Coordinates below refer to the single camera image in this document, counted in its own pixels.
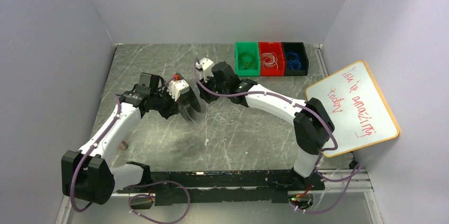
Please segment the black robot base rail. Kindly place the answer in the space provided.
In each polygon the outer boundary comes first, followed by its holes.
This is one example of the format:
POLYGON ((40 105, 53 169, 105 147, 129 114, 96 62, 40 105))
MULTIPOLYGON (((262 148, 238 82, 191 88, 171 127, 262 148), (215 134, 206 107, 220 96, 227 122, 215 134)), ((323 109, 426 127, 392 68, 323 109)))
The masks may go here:
POLYGON ((249 171, 152 172, 154 185, 138 189, 132 185, 120 193, 155 195, 156 206, 187 202, 255 202, 287 203, 288 199, 305 191, 323 191, 324 182, 313 173, 301 177, 292 169, 263 169, 249 171))

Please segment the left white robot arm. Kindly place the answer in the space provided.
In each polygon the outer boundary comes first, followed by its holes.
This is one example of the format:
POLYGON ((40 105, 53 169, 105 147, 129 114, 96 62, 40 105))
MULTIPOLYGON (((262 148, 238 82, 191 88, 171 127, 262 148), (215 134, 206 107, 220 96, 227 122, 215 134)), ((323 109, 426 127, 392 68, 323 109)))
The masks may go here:
POLYGON ((165 81, 161 76, 141 73, 132 90, 115 96, 115 108, 97 133, 77 151, 66 151, 61 159, 62 192, 77 212, 82 209, 76 206, 76 199, 89 205, 104 204, 117 190, 151 186, 149 165, 128 162, 112 168, 111 158, 146 113, 157 111, 163 118, 178 114, 181 97, 189 90, 180 74, 165 81))

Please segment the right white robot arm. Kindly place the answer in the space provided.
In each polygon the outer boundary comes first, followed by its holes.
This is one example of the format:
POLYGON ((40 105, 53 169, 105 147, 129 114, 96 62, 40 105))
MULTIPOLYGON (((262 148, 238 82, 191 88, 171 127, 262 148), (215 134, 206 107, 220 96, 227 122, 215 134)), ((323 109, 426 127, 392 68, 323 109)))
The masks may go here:
POLYGON ((265 111, 291 124, 300 148, 293 170, 303 178, 311 176, 326 150, 324 145, 335 138, 335 125, 317 98, 298 100, 256 81, 240 79, 225 61, 216 64, 208 58, 196 59, 194 76, 200 97, 207 103, 225 97, 234 104, 265 111))

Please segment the black cable spool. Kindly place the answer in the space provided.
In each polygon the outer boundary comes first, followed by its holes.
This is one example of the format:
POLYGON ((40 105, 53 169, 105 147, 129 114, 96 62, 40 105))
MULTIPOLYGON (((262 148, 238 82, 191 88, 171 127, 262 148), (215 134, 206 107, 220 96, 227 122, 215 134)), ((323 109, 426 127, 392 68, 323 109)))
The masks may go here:
POLYGON ((191 86, 190 90, 183 94, 177 102, 179 114, 184 118, 184 120, 196 124, 196 121, 194 120, 195 112, 200 113, 201 106, 191 86))

